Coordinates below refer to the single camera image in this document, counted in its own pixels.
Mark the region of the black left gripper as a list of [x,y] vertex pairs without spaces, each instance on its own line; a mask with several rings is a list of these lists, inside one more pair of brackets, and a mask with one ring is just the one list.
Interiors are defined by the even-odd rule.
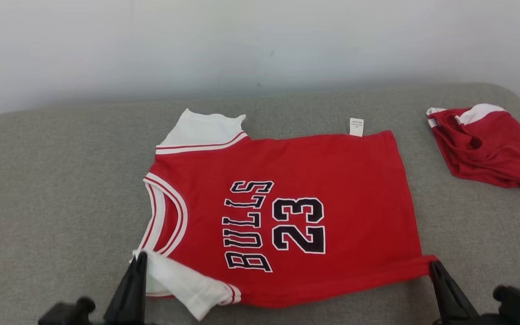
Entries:
[[[107,325],[144,325],[146,310],[146,280],[148,256],[140,252],[129,264],[113,298],[103,315]],[[91,321],[96,309],[89,297],[81,297],[74,304],[58,302],[38,320],[39,325],[102,325]]]

